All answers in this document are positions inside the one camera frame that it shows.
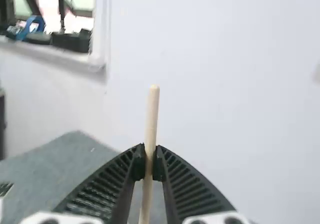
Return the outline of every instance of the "window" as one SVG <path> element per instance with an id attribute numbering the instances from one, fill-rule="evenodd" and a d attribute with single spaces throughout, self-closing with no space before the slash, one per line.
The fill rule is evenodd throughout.
<path id="1" fill-rule="evenodd" d="M 94 0 L 63 0 L 66 32 L 79 32 L 82 28 L 92 30 Z M 46 32 L 59 31 L 59 0 L 13 0 L 14 15 L 26 20 L 30 15 L 42 15 L 46 22 Z"/>
<path id="2" fill-rule="evenodd" d="M 4 0 L 2 2 L 0 0 L 0 14 L 5 17 L 5 25 L 12 26 L 15 24 L 23 27 L 24 24 L 21 21 L 27 20 L 30 15 L 42 16 L 45 20 L 44 31 L 50 34 L 50 43 L 46 46 L 41 46 L 29 44 L 32 43 L 29 41 L 30 39 L 28 39 L 28 43 L 21 43 L 20 41 L 11 42 L 6 40 L 6 38 L 0 37 L 0 46 L 8 50 L 14 49 L 16 53 L 20 52 L 32 57 L 47 59 L 54 63 L 66 64 L 66 66 L 77 65 L 79 68 L 84 68 L 90 72 L 100 72 L 105 68 L 110 59 L 111 0 L 63 0 L 65 7 L 65 33 L 80 32 L 81 29 L 91 30 L 89 54 L 68 52 L 61 49 L 64 47 L 54 45 L 53 36 L 58 36 L 59 38 L 59 34 L 61 34 L 53 33 L 61 30 L 59 0 Z M 81 31 L 81 34 L 88 36 L 88 32 L 85 30 Z M 37 35 L 36 33 L 32 33 L 29 36 L 35 37 L 35 39 L 37 37 L 46 37 L 45 35 Z M 74 38 L 77 35 L 62 36 Z"/>

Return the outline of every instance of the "wooden dowel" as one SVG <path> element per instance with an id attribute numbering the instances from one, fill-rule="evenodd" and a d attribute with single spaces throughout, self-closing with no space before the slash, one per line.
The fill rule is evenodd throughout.
<path id="1" fill-rule="evenodd" d="M 149 97 L 147 102 L 146 126 L 145 126 L 145 142 L 144 148 L 146 150 L 146 164 L 145 164 L 145 178 L 142 181 L 142 204 L 140 208 L 139 224 L 149 224 L 150 208 L 152 201 L 152 168 L 153 168 L 153 154 L 156 144 L 156 131 L 159 109 L 160 88 L 152 85 L 149 89 Z"/>

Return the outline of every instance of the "white wall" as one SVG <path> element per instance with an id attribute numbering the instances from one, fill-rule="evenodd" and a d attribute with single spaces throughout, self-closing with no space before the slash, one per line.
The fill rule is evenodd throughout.
<path id="1" fill-rule="evenodd" d="M 320 198 L 320 0 L 112 0 L 107 84 L 0 50 L 9 154 L 82 129 L 158 143 L 259 223 L 307 223 Z"/>

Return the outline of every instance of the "gray table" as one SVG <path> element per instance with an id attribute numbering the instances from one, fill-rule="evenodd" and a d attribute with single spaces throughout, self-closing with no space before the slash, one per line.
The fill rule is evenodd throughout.
<path id="1" fill-rule="evenodd" d="M 5 197 L 2 224 L 17 224 L 34 212 L 52 210 L 78 184 L 116 155 L 118 152 L 83 133 L 72 132 L 23 155 L 1 161 L 0 181 L 14 183 Z M 138 222 L 141 185 L 141 182 L 135 184 L 130 224 Z M 161 183 L 154 182 L 150 223 L 167 222 L 163 198 Z"/>

